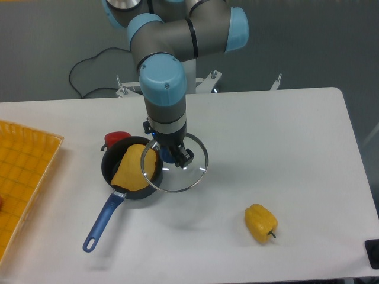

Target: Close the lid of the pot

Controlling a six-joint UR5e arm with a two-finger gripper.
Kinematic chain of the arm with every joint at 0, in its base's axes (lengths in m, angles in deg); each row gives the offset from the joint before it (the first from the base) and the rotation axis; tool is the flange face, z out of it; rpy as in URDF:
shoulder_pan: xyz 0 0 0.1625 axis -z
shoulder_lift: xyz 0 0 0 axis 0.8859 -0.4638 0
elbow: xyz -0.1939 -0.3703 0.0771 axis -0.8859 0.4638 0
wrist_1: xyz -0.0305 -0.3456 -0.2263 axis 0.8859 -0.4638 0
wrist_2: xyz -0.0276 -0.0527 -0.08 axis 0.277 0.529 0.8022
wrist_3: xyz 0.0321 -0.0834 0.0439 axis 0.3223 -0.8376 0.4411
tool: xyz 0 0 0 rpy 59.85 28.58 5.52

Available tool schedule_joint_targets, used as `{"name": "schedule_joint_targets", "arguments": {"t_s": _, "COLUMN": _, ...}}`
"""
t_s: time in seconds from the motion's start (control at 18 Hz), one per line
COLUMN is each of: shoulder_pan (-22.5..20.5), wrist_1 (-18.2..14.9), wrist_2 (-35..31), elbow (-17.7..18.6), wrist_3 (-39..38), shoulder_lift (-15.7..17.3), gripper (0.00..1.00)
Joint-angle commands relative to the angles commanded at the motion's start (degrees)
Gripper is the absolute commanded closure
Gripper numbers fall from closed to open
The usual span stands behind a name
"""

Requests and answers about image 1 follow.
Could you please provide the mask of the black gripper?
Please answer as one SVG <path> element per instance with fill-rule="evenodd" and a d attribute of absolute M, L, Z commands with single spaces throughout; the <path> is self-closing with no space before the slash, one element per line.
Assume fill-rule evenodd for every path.
<path fill-rule="evenodd" d="M 169 148 L 172 161 L 176 167 L 188 166 L 194 159 L 194 153 L 184 147 L 184 138 L 187 133 L 187 122 L 177 120 L 170 123 L 146 120 L 143 123 L 146 134 L 161 146 Z"/>

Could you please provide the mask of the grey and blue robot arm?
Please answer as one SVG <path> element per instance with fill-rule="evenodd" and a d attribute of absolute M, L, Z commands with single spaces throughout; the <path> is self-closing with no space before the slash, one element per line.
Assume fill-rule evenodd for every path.
<path fill-rule="evenodd" d="M 183 62 L 241 49 L 248 18 L 226 1 L 104 1 L 113 26 L 123 28 L 144 96 L 144 130 L 165 150 L 164 161 L 188 166 L 187 78 Z"/>

